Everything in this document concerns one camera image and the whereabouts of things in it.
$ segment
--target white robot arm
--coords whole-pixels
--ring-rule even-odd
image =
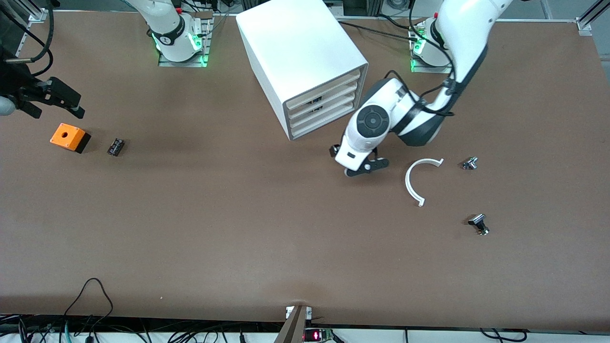
[[[183,62],[201,50],[201,20],[178,14],[171,0],[127,0],[146,20],[157,48],[172,62]]]
[[[392,131],[408,146],[423,146],[435,138],[453,107],[487,53],[491,28],[512,0],[444,0],[438,17],[424,23],[424,37],[442,47],[453,60],[453,72],[443,83],[433,103],[414,92],[407,94],[397,79],[378,81],[362,98],[340,145],[331,155],[343,165],[348,176],[370,173],[388,166],[376,157],[376,147]],[[422,43],[420,57],[431,65],[448,64],[433,45]],[[374,153],[375,159],[368,156]]]

